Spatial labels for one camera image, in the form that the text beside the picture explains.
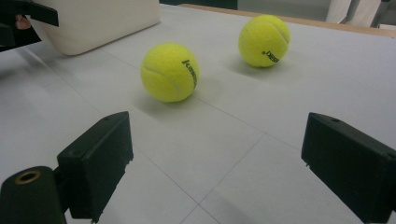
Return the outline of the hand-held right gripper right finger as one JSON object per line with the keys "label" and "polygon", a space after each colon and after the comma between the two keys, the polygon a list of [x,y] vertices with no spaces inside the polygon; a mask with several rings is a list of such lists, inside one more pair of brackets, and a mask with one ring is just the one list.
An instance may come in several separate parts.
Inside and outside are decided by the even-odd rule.
{"label": "hand-held right gripper right finger", "polygon": [[308,115],[302,159],[364,223],[396,212],[396,150],[340,119]]}

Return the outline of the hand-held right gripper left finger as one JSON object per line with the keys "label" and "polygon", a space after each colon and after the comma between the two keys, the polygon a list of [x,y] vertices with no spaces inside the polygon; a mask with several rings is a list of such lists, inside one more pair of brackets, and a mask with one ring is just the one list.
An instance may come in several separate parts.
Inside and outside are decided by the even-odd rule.
{"label": "hand-held right gripper left finger", "polygon": [[64,149],[57,180],[71,216],[98,222],[133,158],[127,111],[100,119]]}

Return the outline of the cream white storage box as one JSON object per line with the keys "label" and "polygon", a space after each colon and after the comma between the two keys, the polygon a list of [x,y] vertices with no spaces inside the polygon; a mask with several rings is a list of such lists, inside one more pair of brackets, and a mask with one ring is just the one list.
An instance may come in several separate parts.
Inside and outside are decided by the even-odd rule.
{"label": "cream white storage box", "polygon": [[58,12],[58,26],[30,19],[38,36],[65,55],[78,55],[155,25],[159,0],[34,0]]}

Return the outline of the yellow tennis ball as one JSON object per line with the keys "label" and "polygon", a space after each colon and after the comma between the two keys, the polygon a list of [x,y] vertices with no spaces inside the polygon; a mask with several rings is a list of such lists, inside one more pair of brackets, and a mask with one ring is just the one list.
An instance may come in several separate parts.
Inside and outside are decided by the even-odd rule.
{"label": "yellow tennis ball", "polygon": [[260,15],[242,28],[238,48],[242,58],[254,67],[270,67],[286,55],[290,29],[280,18]]}
{"label": "yellow tennis ball", "polygon": [[141,64],[145,90],[155,99],[180,102],[196,89],[200,69],[193,53],[177,43],[162,43],[152,48]]}

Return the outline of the white curtain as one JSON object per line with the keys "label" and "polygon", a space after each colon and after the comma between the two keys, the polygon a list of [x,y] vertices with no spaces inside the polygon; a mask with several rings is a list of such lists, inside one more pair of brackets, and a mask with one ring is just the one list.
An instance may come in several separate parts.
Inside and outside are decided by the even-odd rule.
{"label": "white curtain", "polygon": [[327,22],[369,27],[381,0],[332,0]]}

